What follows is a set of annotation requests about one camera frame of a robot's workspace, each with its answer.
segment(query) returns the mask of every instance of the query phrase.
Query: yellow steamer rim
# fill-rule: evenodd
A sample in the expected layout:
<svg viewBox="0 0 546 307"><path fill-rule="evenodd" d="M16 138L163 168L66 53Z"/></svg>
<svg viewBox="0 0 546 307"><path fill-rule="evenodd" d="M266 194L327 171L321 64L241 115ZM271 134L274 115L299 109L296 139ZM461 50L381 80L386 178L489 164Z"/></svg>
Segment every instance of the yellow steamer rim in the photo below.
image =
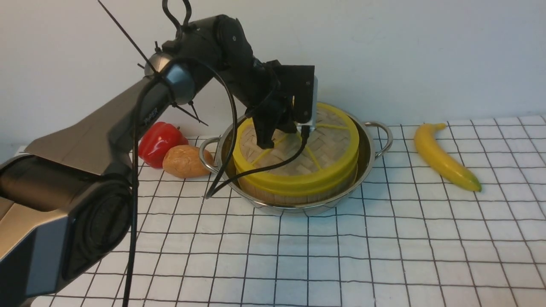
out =
<svg viewBox="0 0 546 307"><path fill-rule="evenodd" d="M262 190L264 192L269 192L271 194L276 194L279 196L285 196L285 197L305 197L305 196L313 196L317 194L325 194L325 193L328 193L328 191L331 191L332 189L338 187L344 181L346 182L350 176L353 177L351 178L351 181L350 181L350 184L352 184L355 179L354 177L356 176L355 169L357 167L357 159L358 159L358 141L359 141L358 129L355 123L351 120L351 118L347 114L345 114L345 112L343 112L342 110L338 108L335 108L325 103L317 103L317 110L318 112L320 112L321 110L324 110L327 113L329 112L331 114L334 114L337 117L337 119L343 122L344 126L332 125L317 119L316 130L311 133L311 136L309 138L310 141L313 138L313 133L320 133L319 131L323 129L328 129L328 130L342 129L342 130L347 130L349 132L349 142L348 142L347 148L337 161L333 162L331 165L327 166L326 168L323 168L320 162L315 157L312 149L310 148L309 146L310 141L309 141L305 148L305 152L313 161L317 171L309 173L309 174L300 174L300 175L277 175L277 174L271 173L271 172L274 172L275 170L271 170L268 172L250 174L241 178L240 180L246 180L247 183L251 184L256 189ZM234 161L237 173L242 173L248 170L256 169L257 167L255 164L261 158L263 158L264 156L266 156L268 153L272 151L272 149L261 150L256 146L256 148L258 148L261 152L254 159L254 161L252 161L252 163L249 162L242 153L242 149L241 149L242 144L240 143L243 133L245 133L245 131L247 131L247 129L249 128L252 128L252 131L254 130L252 119L245 120L238 128L237 140L236 140L235 149L233 152L233 161ZM280 131L277 131L275 134L275 135L280 135L280 137L274 140L275 147L277 147L278 144L285 141L287 137L290 135L290 134L284 134L282 132L280 132L280 134L277 134L279 132ZM293 163L297 163L298 160L299 158L291 162L290 164L284 166L283 168L291 167Z"/></svg>

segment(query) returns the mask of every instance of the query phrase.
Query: metal pot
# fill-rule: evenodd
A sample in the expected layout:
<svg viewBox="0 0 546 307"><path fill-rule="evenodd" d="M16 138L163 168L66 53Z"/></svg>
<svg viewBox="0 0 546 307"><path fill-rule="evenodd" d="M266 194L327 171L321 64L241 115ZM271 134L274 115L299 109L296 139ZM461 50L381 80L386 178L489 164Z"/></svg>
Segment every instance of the metal pot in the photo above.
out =
<svg viewBox="0 0 546 307"><path fill-rule="evenodd" d="M320 202L296 204L296 205L289 206L289 205L271 204L271 203L264 202L260 199L254 198L248 195L247 193L245 193L245 191L243 191L240 188L239 183L236 181L231 182L229 186L235 192L241 195L241 197L243 197L244 199L249 201L252 205L254 205L256 208L262 211L265 211L268 214L277 215L277 216L281 216L281 215L313 216L313 215L321 214L335 207L336 205L338 205L340 201L349 197L352 194L352 192L354 192L360 186L360 184L364 181L364 179L370 173L373 167L374 161L380 158L381 156L383 156L393 144L393 134L387 125L380 122L376 122L376 121L360 123L360 121L358 121L358 119L356 119L353 115L349 113L347 113L347 115L356 124L358 132L359 132L360 140L359 140L359 156L357 161L357 168L358 168L357 179L352 186L345 189L343 192ZM239 123L245 119L246 118L244 116L240 117L238 119ZM368 131L367 127L378 127L387 133L387 143L378 152L375 152L373 137ZM201 160L201 163L211 172L215 174L218 173L219 167L222 166L229 152L229 147L231 145L232 138L233 138L233 125L230 125L221 137L207 139L201 144L199 148L199 159ZM216 166L210 165L206 161L204 156L205 148L208 145L213 143L218 143L218 147L216 150L216 158L215 158ZM229 178L235 176L236 174L237 173L235 170L233 159L231 159L222 177L224 180L228 180Z"/></svg>

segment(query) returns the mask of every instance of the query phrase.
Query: toy banana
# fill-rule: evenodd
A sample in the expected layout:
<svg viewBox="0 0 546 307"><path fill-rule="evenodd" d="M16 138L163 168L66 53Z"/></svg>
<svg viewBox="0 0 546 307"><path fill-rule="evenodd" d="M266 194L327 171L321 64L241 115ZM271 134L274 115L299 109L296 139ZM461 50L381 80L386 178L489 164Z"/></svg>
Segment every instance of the toy banana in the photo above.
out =
<svg viewBox="0 0 546 307"><path fill-rule="evenodd" d="M448 155L436 142L435 133L445 127L444 123L422 124L413 138L417 152L432 169L451 183L469 191L481 192L482 185L478 178Z"/></svg>

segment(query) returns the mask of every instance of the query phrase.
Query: potato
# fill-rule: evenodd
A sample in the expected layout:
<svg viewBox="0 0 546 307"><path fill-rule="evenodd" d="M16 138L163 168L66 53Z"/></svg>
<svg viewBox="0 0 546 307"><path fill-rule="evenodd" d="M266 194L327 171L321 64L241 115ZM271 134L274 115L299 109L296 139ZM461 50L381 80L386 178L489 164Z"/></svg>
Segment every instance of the potato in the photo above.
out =
<svg viewBox="0 0 546 307"><path fill-rule="evenodd" d="M205 150L204 153L206 161L213 165L210 152ZM163 159L163 169L178 178L195 178L210 173L199 159L199 148L191 145L178 145L169 149Z"/></svg>

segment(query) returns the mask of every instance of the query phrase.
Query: red bell pepper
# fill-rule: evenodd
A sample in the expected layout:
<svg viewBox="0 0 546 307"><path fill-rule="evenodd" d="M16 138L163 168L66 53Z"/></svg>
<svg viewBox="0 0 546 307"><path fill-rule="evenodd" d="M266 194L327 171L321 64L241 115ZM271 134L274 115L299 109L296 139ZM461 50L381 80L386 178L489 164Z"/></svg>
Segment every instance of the red bell pepper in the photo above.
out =
<svg viewBox="0 0 546 307"><path fill-rule="evenodd" d="M142 137L138 156L153 168L163 168L167 151L178 145L188 145L182 132L169 123L156 122Z"/></svg>

